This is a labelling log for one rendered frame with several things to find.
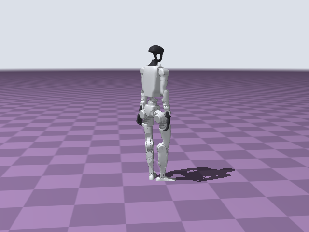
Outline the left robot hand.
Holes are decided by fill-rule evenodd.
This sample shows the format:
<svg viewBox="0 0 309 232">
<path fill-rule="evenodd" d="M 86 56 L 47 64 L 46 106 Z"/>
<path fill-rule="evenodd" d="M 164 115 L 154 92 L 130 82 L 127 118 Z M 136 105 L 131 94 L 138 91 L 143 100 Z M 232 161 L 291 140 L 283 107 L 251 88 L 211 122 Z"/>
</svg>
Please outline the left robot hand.
<svg viewBox="0 0 309 232">
<path fill-rule="evenodd" d="M 139 111 L 141 111 L 141 110 L 142 110 L 142 105 L 140 106 Z M 142 119 L 140 118 L 139 113 L 138 113 L 138 116 L 137 116 L 137 123 L 138 123 L 139 125 L 142 125 Z"/>
</svg>

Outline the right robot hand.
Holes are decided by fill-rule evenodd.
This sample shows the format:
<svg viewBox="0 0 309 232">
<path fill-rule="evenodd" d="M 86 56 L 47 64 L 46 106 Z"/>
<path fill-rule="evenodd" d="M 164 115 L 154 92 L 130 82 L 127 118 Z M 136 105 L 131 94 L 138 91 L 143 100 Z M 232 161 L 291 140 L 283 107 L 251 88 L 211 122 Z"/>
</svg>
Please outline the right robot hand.
<svg viewBox="0 0 309 232">
<path fill-rule="evenodd" d="M 169 115 L 169 112 L 168 111 L 166 111 L 165 112 L 165 117 L 167 118 L 167 126 L 166 126 L 166 129 L 165 130 L 163 130 L 163 131 L 167 131 L 168 130 L 168 128 L 169 128 L 169 124 L 170 124 L 170 115 Z"/>
</svg>

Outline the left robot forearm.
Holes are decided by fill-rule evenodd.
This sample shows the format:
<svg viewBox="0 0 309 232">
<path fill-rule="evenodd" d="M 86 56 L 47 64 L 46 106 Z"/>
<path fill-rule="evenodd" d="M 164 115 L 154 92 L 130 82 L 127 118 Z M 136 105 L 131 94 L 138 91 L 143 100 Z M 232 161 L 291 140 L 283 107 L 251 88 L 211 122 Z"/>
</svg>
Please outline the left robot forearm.
<svg viewBox="0 0 309 232">
<path fill-rule="evenodd" d="M 140 105 L 142 105 L 142 109 L 144 109 L 145 105 L 147 104 L 147 96 L 144 95 L 144 92 L 141 91 L 141 102 Z"/>
</svg>

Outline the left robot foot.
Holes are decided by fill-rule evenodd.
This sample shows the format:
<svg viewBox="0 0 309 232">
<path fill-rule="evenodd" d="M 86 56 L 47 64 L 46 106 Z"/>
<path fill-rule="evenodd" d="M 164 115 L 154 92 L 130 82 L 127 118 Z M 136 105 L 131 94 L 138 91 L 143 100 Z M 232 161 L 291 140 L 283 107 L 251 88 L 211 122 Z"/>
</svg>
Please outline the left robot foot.
<svg viewBox="0 0 309 232">
<path fill-rule="evenodd" d="M 151 176 L 149 175 L 149 180 L 154 180 L 156 177 L 156 172 L 154 171 L 154 175 L 152 175 L 151 173 Z"/>
</svg>

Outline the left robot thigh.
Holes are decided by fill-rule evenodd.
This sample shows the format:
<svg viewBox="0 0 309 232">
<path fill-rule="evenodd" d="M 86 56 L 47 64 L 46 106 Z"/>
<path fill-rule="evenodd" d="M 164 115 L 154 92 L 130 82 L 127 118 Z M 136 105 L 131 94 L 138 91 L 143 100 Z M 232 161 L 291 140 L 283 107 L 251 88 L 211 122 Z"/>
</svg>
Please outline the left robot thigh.
<svg viewBox="0 0 309 232">
<path fill-rule="evenodd" d="M 142 126 L 144 127 L 145 132 L 145 141 L 147 141 L 147 149 L 151 150 L 154 148 L 154 142 L 153 142 L 153 125 L 154 125 L 154 119 L 149 118 L 145 115 L 144 109 L 142 109 L 139 112 L 140 118 L 144 119 Z"/>
</svg>

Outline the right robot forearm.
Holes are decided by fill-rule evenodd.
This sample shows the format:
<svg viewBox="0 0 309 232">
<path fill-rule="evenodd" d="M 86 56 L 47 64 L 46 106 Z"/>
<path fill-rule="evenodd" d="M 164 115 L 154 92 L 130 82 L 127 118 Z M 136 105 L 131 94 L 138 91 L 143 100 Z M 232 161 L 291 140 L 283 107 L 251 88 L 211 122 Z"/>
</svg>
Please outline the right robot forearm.
<svg viewBox="0 0 309 232">
<path fill-rule="evenodd" d="M 165 112 L 168 111 L 170 115 L 171 111 L 170 111 L 170 105 L 169 105 L 169 91 L 168 90 L 164 90 L 162 102 L 163 102 L 163 108 Z"/>
</svg>

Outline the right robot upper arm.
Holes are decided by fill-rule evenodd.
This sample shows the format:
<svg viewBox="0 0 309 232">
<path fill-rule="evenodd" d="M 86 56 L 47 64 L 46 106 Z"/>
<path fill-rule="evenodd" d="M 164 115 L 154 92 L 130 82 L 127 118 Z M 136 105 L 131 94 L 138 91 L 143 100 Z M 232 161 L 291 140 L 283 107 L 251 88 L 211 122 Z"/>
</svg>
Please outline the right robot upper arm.
<svg viewBox="0 0 309 232">
<path fill-rule="evenodd" d="M 163 96 L 164 90 L 168 84 L 169 70 L 165 68 L 159 68 L 160 75 L 160 95 Z"/>
</svg>

